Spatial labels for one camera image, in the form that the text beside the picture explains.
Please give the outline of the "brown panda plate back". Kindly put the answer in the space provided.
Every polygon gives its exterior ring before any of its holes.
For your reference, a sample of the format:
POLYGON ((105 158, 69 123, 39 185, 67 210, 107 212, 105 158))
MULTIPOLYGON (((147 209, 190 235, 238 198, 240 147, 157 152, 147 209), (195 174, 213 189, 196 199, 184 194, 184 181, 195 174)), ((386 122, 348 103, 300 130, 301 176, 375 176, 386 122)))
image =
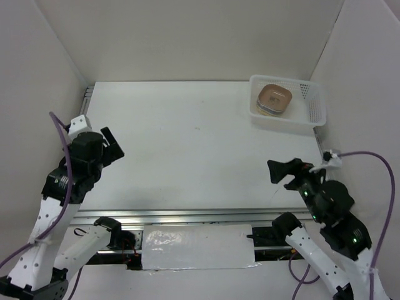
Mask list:
POLYGON ((268 84, 261 89, 257 100, 270 108, 286 110, 292 98, 290 90, 276 84, 268 84))

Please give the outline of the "cream panda plate back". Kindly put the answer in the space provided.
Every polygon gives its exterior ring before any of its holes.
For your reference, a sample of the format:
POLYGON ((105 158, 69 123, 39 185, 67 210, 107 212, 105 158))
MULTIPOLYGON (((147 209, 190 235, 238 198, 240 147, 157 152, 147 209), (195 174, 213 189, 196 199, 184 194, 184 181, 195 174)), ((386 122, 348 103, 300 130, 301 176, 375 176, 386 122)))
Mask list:
POLYGON ((274 117, 279 117, 282 116, 283 113, 285 112, 284 109, 282 110, 277 110, 277 109, 273 109, 270 108, 268 106, 265 106, 263 103, 261 103, 259 100, 256 101, 256 107, 257 107, 257 111, 265 116, 274 116, 274 117))

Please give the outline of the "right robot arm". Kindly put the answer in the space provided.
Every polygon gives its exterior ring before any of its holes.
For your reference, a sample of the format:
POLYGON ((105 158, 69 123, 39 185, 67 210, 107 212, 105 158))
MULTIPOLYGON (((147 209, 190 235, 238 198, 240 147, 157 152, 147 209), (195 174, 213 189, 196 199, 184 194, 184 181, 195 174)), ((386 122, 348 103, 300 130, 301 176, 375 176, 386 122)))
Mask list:
POLYGON ((290 212, 272 222, 274 241, 292 246, 322 279, 333 299, 388 299, 375 268, 378 250, 367 227, 351 212, 355 202, 347 187, 327 180, 322 166, 299 158, 289 162, 269 160, 267 165, 273 184, 293 176, 284 188, 300 194, 314 221, 322 224, 321 236, 340 263, 329 258, 290 212))

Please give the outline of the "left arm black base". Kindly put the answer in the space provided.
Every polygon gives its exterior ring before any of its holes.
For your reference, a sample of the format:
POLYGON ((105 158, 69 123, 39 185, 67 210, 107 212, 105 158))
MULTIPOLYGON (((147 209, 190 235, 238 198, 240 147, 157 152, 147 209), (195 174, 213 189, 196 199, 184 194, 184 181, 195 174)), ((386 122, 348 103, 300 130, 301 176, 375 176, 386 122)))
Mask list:
POLYGON ((123 264, 129 270, 140 271, 143 269, 141 254, 138 253, 141 246, 141 231, 133 233, 123 230, 122 225, 115 219, 102 216, 94 222, 94 226, 102 226, 111 231, 111 241, 106 246, 109 254, 97 252, 86 264, 87 265, 111 265, 123 264))

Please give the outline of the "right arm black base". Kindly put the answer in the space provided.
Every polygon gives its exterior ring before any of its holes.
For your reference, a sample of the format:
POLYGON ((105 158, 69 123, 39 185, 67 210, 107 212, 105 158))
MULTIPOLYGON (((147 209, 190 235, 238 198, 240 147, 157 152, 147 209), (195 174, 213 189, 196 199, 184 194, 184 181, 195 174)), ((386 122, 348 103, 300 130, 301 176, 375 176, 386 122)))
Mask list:
POLYGON ((265 261, 288 261, 294 255, 294 259, 304 259, 293 247, 279 238, 271 227, 253 227, 251 234, 246 237, 254 246, 256 262, 265 261))

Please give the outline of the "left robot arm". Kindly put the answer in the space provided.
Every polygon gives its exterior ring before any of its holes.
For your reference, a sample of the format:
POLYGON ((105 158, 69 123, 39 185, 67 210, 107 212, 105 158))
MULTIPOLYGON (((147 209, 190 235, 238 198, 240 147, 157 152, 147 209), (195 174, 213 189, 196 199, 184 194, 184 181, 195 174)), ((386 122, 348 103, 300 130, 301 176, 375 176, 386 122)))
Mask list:
POLYGON ((103 247, 123 243, 121 223, 98 218, 93 228, 59 252, 64 235, 86 194, 101 178, 103 168, 124 157, 108 127, 80 132, 63 146, 65 156, 42 189, 39 214, 29 241, 16 251, 18 262, 1 277, 1 295, 15 299, 62 299, 71 278, 103 247))

